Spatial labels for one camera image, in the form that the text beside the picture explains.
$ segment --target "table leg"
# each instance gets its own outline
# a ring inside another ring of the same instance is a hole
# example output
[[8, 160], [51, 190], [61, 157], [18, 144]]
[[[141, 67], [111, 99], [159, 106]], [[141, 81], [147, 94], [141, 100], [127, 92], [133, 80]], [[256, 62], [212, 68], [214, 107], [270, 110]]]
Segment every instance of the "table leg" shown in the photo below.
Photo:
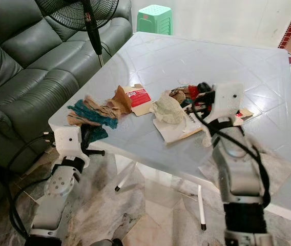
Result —
[[203, 210], [202, 193], [201, 193], [201, 186], [200, 185], [198, 185], [198, 203], [199, 203], [199, 210], [200, 210], [201, 229], [203, 231], [205, 231], [206, 230], [205, 212]]
[[134, 172], [134, 169], [136, 167], [137, 162], [133, 161], [131, 162], [130, 166], [132, 166], [132, 168], [128, 171], [128, 173], [122, 177], [122, 179], [118, 182], [118, 185], [115, 188], [115, 191], [118, 192], [120, 190], [120, 188], [124, 185], [124, 183], [126, 182], [126, 180], [129, 179], [129, 177], [131, 176], [131, 174]]

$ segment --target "fan pole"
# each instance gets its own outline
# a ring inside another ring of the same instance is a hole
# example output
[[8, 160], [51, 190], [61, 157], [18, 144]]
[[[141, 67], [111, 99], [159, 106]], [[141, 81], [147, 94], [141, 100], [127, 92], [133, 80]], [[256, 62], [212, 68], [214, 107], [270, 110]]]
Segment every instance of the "fan pole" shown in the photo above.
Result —
[[92, 47], [99, 57], [100, 66], [103, 67], [101, 40], [91, 3], [89, 0], [82, 0], [81, 2], [84, 9], [86, 31], [88, 32]]

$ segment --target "white table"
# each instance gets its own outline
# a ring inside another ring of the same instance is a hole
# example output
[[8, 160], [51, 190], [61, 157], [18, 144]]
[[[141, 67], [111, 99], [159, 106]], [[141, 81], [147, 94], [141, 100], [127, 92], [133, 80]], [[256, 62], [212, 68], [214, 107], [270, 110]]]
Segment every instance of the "white table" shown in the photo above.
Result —
[[[181, 86], [181, 78], [195, 85], [203, 81], [243, 83], [243, 106], [254, 112], [244, 124], [245, 131], [291, 161], [291, 75], [287, 51], [282, 49], [138, 32], [49, 119], [49, 124], [53, 130], [68, 125], [67, 106], [87, 94], [102, 104], [113, 97], [118, 85], [142, 84], [152, 100], [157, 100], [164, 90]], [[153, 118], [151, 113], [140, 117], [130, 114], [119, 121], [117, 129], [106, 127], [108, 138], [91, 144], [217, 191], [198, 169], [209, 151], [201, 146], [199, 135], [167, 147]], [[291, 219], [291, 176], [266, 209]]]

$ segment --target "white wall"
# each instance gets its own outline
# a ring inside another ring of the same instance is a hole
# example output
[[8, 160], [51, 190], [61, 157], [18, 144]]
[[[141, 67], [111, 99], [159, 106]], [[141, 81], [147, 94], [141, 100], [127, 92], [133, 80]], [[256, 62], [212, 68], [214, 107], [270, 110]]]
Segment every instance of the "white wall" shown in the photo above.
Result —
[[172, 8], [174, 35], [220, 43], [277, 47], [291, 21], [291, 0], [132, 0], [134, 32], [151, 4]]

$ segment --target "marble floor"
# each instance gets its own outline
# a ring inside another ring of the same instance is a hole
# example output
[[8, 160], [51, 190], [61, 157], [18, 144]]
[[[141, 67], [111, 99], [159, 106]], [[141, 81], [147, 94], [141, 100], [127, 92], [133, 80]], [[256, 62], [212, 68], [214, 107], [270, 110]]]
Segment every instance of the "marble floor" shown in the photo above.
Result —
[[[45, 153], [22, 177], [12, 182], [16, 193], [24, 185], [49, 175], [55, 150]], [[81, 199], [65, 245], [89, 246], [105, 238], [120, 238], [124, 246], [224, 245], [224, 212], [219, 194], [203, 189], [207, 230], [201, 231], [197, 186], [189, 181], [138, 164], [121, 190], [114, 188], [131, 160], [107, 153], [92, 156], [92, 168], [82, 176]], [[18, 201], [18, 212], [29, 227], [42, 201], [43, 185], [28, 189]], [[291, 245], [291, 220], [265, 212], [275, 245]], [[24, 240], [8, 218], [8, 203], [0, 203], [0, 245], [20, 246]]]

